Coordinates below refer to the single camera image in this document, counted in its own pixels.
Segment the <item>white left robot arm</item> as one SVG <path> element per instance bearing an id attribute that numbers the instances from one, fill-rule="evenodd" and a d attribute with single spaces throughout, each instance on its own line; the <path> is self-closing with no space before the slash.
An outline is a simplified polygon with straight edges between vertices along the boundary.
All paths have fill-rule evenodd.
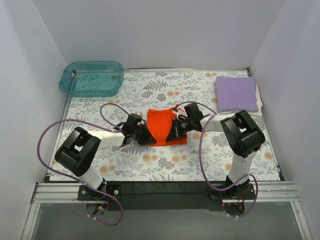
<path id="1" fill-rule="evenodd" d="M 136 141 L 141 146 L 154 144 L 156 139 L 147 127 L 147 122 L 135 113 L 130 114 L 112 130 L 87 131 L 76 127 L 59 147 L 54 159 L 72 172 L 81 182 L 88 184 L 89 194 L 95 200 L 106 196 L 104 179 L 92 167 L 98 150 L 124 147 Z"/>

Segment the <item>orange t-shirt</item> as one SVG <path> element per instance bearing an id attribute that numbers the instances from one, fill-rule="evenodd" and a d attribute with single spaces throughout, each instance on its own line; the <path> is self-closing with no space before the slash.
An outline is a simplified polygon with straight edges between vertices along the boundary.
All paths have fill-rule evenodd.
<path id="1" fill-rule="evenodd" d="M 147 112 L 147 127 L 155 143 L 149 143 L 148 146 L 163 147 L 172 145 L 187 144 L 187 137 L 182 139 L 166 142 L 172 127 L 172 121 L 177 117 L 173 112 L 173 107 L 164 110 L 149 109 Z"/>

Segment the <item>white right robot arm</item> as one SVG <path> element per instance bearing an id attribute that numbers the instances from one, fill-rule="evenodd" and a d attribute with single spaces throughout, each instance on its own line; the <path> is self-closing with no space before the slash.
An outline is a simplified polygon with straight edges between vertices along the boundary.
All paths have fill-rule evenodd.
<path id="1" fill-rule="evenodd" d="M 212 110 L 212 114 L 204 115 L 198 107 L 198 102 L 186 101 L 185 104 L 185 114 L 178 113 L 179 104 L 173 108 L 176 117 L 172 120 L 171 129 L 165 141 L 169 143 L 183 139 L 190 131 L 200 132 L 198 158 L 205 182 L 215 192 L 227 192 L 230 198 L 239 198 L 245 192 L 250 178 L 256 181 L 256 178 L 250 174 L 250 168 L 256 152 L 261 149 L 266 140 L 264 133 L 245 110 L 229 115 L 218 115 Z M 224 185 L 214 186 L 206 176 L 202 160 L 202 143 L 206 132 L 223 133 L 233 151 L 231 169 Z"/>

